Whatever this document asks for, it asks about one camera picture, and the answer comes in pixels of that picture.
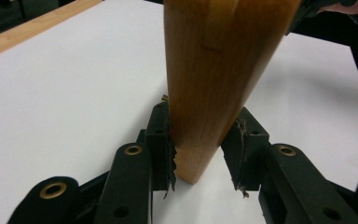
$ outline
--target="table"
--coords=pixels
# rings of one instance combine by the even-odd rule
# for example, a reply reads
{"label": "table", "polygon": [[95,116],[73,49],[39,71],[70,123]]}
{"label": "table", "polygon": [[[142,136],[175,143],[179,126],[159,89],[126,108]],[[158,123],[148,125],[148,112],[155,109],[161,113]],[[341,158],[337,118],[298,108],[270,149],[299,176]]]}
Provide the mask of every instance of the table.
{"label": "table", "polygon": [[[83,184],[136,140],[167,93],[162,6],[107,0],[0,53],[0,223],[38,182]],[[358,72],[351,51],[300,35],[280,44],[245,104],[271,143],[302,149],[322,174],[358,181]],[[178,180],[155,223],[264,223],[218,150],[195,186]]]}

